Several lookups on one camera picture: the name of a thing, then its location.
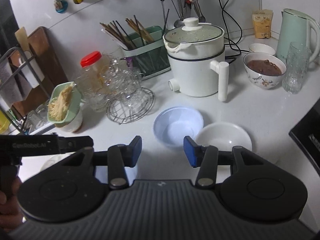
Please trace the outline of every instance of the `red lid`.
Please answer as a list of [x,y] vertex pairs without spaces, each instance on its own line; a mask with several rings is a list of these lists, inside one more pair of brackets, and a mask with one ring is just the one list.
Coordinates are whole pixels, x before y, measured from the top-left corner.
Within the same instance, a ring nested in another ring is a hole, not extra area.
[[92,65],[93,63],[97,62],[99,59],[101,59],[102,55],[98,51],[91,52],[87,56],[83,57],[80,61],[80,65],[82,67],[87,67]]

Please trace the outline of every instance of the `glass lid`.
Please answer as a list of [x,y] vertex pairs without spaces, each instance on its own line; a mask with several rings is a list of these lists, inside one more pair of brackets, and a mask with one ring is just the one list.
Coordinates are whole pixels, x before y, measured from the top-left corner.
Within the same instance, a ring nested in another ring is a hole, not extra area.
[[183,20],[185,26],[170,30],[164,35],[167,42],[171,43],[197,43],[209,41],[223,35],[223,30],[209,24],[199,24],[198,18]]

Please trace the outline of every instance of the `electric cooking pot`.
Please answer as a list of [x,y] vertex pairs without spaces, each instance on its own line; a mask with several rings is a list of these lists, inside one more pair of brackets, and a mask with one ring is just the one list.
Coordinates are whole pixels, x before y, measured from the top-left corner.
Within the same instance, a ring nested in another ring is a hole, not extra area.
[[163,36],[174,78],[172,91],[192,97],[206,97],[218,91],[225,101],[228,93],[229,64],[225,62],[224,30],[198,18],[184,19],[185,26]]

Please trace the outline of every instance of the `white countertop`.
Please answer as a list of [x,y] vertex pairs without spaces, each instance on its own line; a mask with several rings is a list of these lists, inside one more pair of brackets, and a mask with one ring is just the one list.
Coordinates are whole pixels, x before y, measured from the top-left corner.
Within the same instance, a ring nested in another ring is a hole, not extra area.
[[[265,43],[276,49],[275,39],[255,39],[247,36],[239,44],[248,49],[251,43]],[[308,112],[320,96],[320,70],[315,67],[307,73],[305,84],[297,95],[284,91],[279,85],[273,90],[263,90],[250,83],[243,65],[243,55],[230,65],[228,99],[218,101],[218,95],[205,98],[192,98],[181,93],[171,92],[168,80],[173,77],[167,72],[143,81],[142,85],[151,89],[156,103],[151,112],[142,119],[119,125],[110,121],[104,113],[95,113],[86,107],[81,130],[74,133],[62,132],[54,128],[60,136],[89,135],[96,151],[123,143],[128,144],[136,136],[142,137],[142,153],[138,160],[140,179],[194,179],[198,168],[190,167],[183,151],[175,151],[156,140],[152,126],[157,115],[172,106],[191,106],[198,109],[204,118],[204,126],[212,122],[232,122],[243,127],[250,135],[253,151],[275,163],[286,152],[296,150],[289,130]],[[22,181],[40,171],[49,156],[23,158],[19,176]],[[217,181],[223,181],[229,174],[227,167],[220,168]]]

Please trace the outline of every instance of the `yellow package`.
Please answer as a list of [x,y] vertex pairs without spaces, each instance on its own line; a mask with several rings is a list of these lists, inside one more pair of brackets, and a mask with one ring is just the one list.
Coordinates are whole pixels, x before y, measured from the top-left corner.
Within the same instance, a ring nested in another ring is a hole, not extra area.
[[272,10],[260,10],[252,13],[253,27],[256,38],[271,37]]

